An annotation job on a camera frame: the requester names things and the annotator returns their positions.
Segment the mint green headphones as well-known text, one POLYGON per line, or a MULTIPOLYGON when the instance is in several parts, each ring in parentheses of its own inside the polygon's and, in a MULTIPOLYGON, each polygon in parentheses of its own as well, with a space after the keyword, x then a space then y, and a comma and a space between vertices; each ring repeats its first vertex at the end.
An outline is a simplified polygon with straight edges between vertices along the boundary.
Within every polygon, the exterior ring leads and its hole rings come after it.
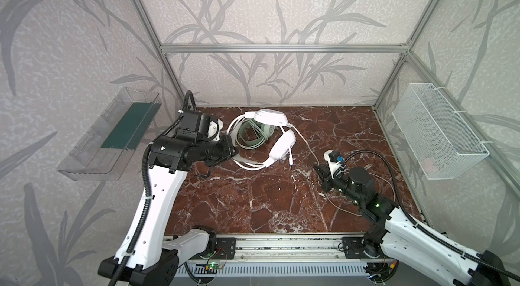
POLYGON ((245 120, 238 129, 237 144, 243 149, 257 149, 273 135, 275 127, 254 119, 245 120))

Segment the white headphones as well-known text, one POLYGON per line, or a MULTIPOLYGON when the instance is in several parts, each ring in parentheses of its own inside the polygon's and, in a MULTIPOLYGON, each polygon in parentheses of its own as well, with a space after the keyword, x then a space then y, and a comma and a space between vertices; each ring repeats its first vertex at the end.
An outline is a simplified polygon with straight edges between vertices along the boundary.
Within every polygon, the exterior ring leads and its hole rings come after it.
POLYGON ((296 136, 295 132, 293 131, 293 126, 288 122, 287 116, 280 111, 272 109, 260 109, 257 111, 247 111, 244 114, 236 117, 228 126, 226 134, 229 134, 231 136, 234 146, 237 146, 241 149, 243 148, 237 144, 237 134, 239 127, 247 119, 254 119, 257 122, 271 125, 275 127, 274 133, 276 132, 276 130, 280 130, 281 135, 273 143, 272 148, 269 151, 268 158, 266 160, 254 161, 244 158, 241 155, 236 155, 232 158, 233 162, 238 167, 247 171, 259 171, 262 169, 266 169, 274 165, 277 161, 282 160, 288 160, 288 165, 293 166, 294 158, 292 148, 296 143, 296 136))

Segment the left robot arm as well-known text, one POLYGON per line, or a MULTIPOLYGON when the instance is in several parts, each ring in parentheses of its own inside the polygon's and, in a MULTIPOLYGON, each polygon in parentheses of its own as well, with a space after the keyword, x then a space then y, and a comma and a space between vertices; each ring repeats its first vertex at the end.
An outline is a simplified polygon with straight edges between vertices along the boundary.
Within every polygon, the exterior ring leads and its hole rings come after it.
POLYGON ((217 253, 213 229, 196 226, 170 243, 163 241, 173 204, 192 164, 213 168, 238 155, 222 122, 197 110, 187 91, 180 115, 145 149, 141 173, 144 192, 134 219, 113 257, 100 263, 98 274, 129 285, 170 285, 178 268, 197 255, 217 253))

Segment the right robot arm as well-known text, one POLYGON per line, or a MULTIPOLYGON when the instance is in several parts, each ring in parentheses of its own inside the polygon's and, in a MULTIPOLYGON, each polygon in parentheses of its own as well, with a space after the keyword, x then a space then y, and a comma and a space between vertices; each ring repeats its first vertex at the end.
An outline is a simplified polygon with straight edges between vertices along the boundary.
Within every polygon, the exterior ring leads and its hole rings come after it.
POLYGON ((362 241, 367 256, 395 259, 440 285, 510 285, 519 280, 494 253, 459 245, 409 214, 399 195, 390 199, 378 193, 366 169, 347 168, 351 159, 327 151, 325 164, 313 168, 324 193, 338 191, 371 223, 362 241))

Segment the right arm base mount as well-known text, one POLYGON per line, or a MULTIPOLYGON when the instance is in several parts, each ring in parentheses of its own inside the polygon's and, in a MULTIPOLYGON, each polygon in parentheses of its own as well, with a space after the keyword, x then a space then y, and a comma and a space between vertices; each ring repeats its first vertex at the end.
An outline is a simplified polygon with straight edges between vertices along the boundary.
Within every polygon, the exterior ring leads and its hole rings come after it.
POLYGON ((382 252, 369 254, 367 247, 363 244, 363 236, 350 235, 341 238, 337 249, 342 252, 346 259, 358 260, 390 260, 391 258, 382 252))

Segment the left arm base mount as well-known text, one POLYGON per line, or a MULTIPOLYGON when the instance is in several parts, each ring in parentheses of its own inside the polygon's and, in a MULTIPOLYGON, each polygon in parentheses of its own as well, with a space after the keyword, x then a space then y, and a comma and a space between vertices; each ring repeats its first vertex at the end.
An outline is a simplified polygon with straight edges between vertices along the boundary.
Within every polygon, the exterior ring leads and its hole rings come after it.
POLYGON ((198 253, 192 260, 233 260, 237 250, 235 237, 218 237, 209 250, 198 253))

